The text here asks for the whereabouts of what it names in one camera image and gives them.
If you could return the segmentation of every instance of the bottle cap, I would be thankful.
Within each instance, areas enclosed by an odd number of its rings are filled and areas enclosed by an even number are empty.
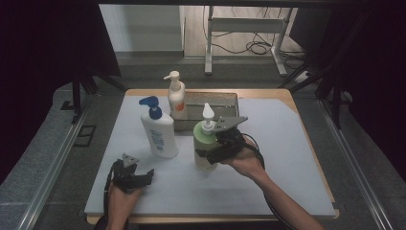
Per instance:
[[[169,87],[169,88],[170,88],[173,92],[177,92],[177,91],[180,90],[181,86],[180,86],[180,81],[179,81],[179,79],[180,79],[179,72],[177,72],[177,71],[171,71],[171,72],[169,73],[169,76],[164,77],[164,80],[167,80],[167,79],[171,79],[171,83],[170,83],[170,87]]]
[[[214,117],[214,111],[210,107],[208,103],[204,103],[203,109],[203,118],[204,122],[202,123],[202,131],[206,135],[210,135],[213,133],[213,128],[215,126],[215,122],[212,121]]]
[[[158,106],[159,101],[155,96],[150,96],[139,101],[139,104],[149,106],[149,117],[153,120],[158,120],[162,117],[162,109]]]

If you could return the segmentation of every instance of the blue pump head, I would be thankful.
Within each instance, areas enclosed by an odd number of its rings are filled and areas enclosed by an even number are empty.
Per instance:
[[[162,117],[162,109],[158,106],[159,101],[155,96],[150,96],[140,100],[140,104],[149,106],[149,117],[153,120],[158,120]]]

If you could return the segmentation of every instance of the person's right hand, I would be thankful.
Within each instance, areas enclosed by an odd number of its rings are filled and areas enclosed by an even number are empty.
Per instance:
[[[244,139],[247,144],[257,147],[245,136]],[[223,160],[220,163],[233,167],[238,173],[251,179],[266,174],[254,152],[247,148],[243,148],[235,157]]]

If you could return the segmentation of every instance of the white wall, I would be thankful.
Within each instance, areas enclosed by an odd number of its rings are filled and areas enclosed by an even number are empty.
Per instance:
[[[100,5],[115,52],[183,51],[182,6]]]

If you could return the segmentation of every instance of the bottle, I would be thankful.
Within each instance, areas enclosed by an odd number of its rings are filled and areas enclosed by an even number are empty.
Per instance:
[[[170,116],[175,120],[188,120],[185,103],[185,84],[179,80],[179,72],[171,71],[164,80],[171,79],[168,93]]]
[[[172,158],[178,154],[173,129],[173,119],[162,112],[155,96],[140,100],[140,104],[149,106],[149,112],[141,115],[141,121],[146,130],[151,152],[164,157]]]
[[[215,140],[213,128],[215,122],[212,121],[214,112],[208,103],[204,104],[203,118],[204,120],[197,123],[193,129],[193,143],[194,143],[194,162],[198,169],[210,172],[217,167],[217,163],[210,164],[206,157],[201,157],[196,150],[213,150],[219,147],[220,144]]]

